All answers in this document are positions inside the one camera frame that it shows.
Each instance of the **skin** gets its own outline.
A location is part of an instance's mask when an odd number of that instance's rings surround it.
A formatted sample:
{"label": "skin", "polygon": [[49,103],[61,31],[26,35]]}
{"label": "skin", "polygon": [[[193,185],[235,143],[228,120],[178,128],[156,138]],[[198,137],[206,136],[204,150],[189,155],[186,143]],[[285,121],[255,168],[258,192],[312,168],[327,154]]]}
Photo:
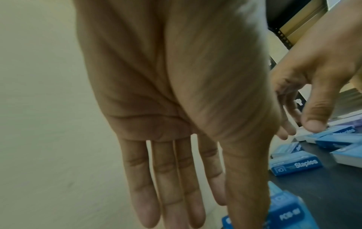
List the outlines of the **skin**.
{"label": "skin", "polygon": [[264,1],[74,2],[89,80],[119,139],[142,225],[152,228],[161,216],[167,229],[203,225],[190,144],[197,133],[215,200],[227,204],[236,229],[261,228],[270,202],[268,149],[280,126]]}
{"label": "skin", "polygon": [[[282,111],[278,131],[281,139],[296,133],[283,106],[305,129],[325,130],[341,88],[362,65],[362,1],[341,1],[326,13],[271,71],[274,90]],[[361,84],[359,76],[352,82]],[[296,93],[312,85],[301,114],[294,102]]]}

